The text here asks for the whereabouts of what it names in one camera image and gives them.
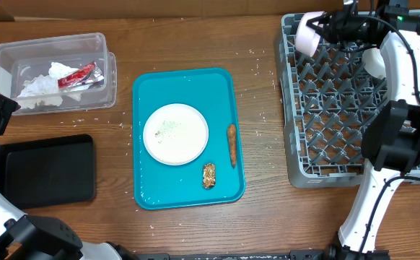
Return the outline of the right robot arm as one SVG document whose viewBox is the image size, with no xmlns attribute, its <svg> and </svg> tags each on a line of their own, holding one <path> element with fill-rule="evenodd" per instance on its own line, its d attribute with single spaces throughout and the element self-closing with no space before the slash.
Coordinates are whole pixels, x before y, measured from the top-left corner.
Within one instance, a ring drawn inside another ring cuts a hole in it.
<svg viewBox="0 0 420 260">
<path fill-rule="evenodd" d="M 356 2 L 338 12 L 306 20 L 313 55 L 319 38 L 329 43 L 361 42 L 377 48 L 385 66 L 389 100 L 367 127 L 361 153 L 364 179 L 345 223 L 323 259 L 389 259 L 375 248 L 380 224 L 400 184 L 420 164 L 420 17 L 407 1 L 379 1 L 375 12 L 358 14 Z"/>
</svg>

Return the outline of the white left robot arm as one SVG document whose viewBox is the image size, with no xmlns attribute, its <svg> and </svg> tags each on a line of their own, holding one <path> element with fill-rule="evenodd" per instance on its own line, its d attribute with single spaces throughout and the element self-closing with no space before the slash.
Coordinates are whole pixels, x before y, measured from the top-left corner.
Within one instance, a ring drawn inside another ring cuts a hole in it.
<svg viewBox="0 0 420 260">
<path fill-rule="evenodd" d="M 17 102 L 0 94 L 0 136 L 18 108 Z M 0 259 L 134 260 L 138 256 L 118 244 L 82 241 L 61 220 L 25 214 L 0 194 Z"/>
</svg>

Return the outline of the red snack wrapper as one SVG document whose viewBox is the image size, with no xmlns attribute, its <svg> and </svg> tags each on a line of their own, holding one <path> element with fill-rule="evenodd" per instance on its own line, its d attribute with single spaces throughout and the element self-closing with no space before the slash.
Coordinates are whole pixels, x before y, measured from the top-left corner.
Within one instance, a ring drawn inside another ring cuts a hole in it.
<svg viewBox="0 0 420 260">
<path fill-rule="evenodd" d="M 74 73 L 57 81 L 58 88 L 79 87 L 90 85 L 104 80 L 104 75 L 98 65 L 93 61 Z"/>
</svg>

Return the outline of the white bowl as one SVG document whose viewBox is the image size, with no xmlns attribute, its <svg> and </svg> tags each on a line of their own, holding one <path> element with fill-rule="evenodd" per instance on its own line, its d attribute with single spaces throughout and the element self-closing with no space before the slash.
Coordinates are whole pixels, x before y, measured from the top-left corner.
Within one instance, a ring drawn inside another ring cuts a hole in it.
<svg viewBox="0 0 420 260">
<path fill-rule="evenodd" d="M 370 48 L 363 52 L 362 62 L 366 72 L 374 78 L 386 78 L 385 64 L 378 48 Z"/>
</svg>

